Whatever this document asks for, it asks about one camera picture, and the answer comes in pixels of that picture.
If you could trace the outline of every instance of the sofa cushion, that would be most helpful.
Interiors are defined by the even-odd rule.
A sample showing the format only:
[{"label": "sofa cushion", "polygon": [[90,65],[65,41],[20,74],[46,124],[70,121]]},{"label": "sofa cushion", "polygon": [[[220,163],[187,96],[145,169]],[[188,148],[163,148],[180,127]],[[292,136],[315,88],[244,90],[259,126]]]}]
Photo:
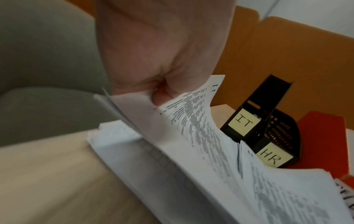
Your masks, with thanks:
[{"label": "sofa cushion", "polygon": [[14,89],[0,96],[0,146],[94,129],[112,120],[92,93],[51,87]]}]

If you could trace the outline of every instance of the person's arm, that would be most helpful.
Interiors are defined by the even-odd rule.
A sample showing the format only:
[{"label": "person's arm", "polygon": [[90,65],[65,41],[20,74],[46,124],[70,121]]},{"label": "person's arm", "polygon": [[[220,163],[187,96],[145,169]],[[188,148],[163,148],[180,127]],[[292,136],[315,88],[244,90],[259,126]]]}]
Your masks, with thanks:
[{"label": "person's arm", "polygon": [[157,106],[197,89],[225,46],[236,0],[97,0],[113,94],[156,89]]}]

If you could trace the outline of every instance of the yellow sticky note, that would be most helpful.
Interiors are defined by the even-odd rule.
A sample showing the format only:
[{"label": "yellow sticky note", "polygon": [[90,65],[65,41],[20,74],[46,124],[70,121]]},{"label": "yellow sticky note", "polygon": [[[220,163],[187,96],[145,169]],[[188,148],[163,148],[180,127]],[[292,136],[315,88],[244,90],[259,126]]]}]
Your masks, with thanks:
[{"label": "yellow sticky note", "polygon": [[262,162],[271,167],[279,167],[293,158],[292,155],[270,142],[266,147],[261,149],[257,154]]},{"label": "yellow sticky note", "polygon": [[229,126],[245,136],[250,130],[260,122],[260,119],[245,109],[241,109],[237,115],[230,121]]}]

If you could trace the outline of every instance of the gray upholstery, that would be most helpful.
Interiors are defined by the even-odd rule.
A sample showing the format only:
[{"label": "gray upholstery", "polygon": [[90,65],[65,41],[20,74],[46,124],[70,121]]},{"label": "gray upholstery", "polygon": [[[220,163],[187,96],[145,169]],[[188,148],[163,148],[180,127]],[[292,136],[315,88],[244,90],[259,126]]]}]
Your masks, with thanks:
[{"label": "gray upholstery", "polygon": [[94,19],[64,0],[0,1],[0,146],[97,128],[108,81]]}]

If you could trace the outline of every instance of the sticky note labeled hr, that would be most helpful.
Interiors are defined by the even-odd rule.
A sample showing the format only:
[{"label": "sticky note labeled hr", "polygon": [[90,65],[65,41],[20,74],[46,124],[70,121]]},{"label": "sticky note labeled hr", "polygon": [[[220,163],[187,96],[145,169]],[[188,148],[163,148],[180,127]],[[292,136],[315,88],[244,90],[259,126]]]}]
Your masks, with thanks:
[{"label": "sticky note labeled hr", "polygon": [[241,109],[237,115],[230,121],[229,126],[240,135],[245,136],[261,120],[245,109]]},{"label": "sticky note labeled hr", "polygon": [[262,160],[262,162],[271,167],[279,167],[293,158],[292,155],[285,152],[283,149],[277,147],[274,143],[270,142],[258,153],[257,157]]}]

